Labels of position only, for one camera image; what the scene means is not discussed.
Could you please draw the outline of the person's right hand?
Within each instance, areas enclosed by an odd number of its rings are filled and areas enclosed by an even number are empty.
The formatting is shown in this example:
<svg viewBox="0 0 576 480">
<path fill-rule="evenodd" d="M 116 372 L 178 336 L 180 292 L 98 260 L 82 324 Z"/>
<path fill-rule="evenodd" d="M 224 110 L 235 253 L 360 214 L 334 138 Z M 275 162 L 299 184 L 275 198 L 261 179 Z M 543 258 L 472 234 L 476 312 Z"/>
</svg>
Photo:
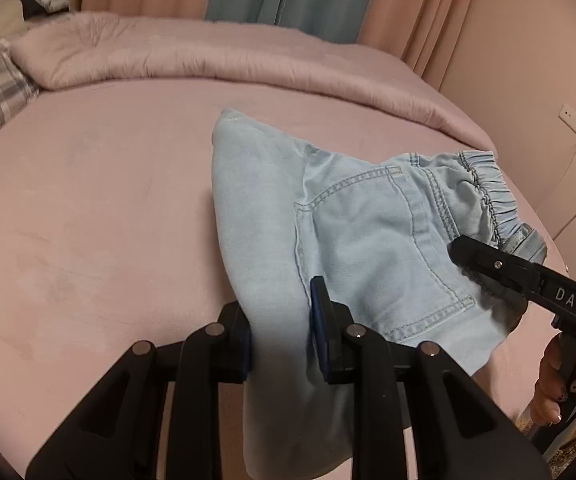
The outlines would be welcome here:
<svg viewBox="0 0 576 480">
<path fill-rule="evenodd" d="M 538 426 L 559 424 L 562 419 L 560 404 L 568 399 L 570 393 L 576 394 L 576 380 L 568 386 L 561 375 L 561 367 L 561 336 L 557 335 L 544 350 L 530 403 L 532 422 Z"/>
</svg>

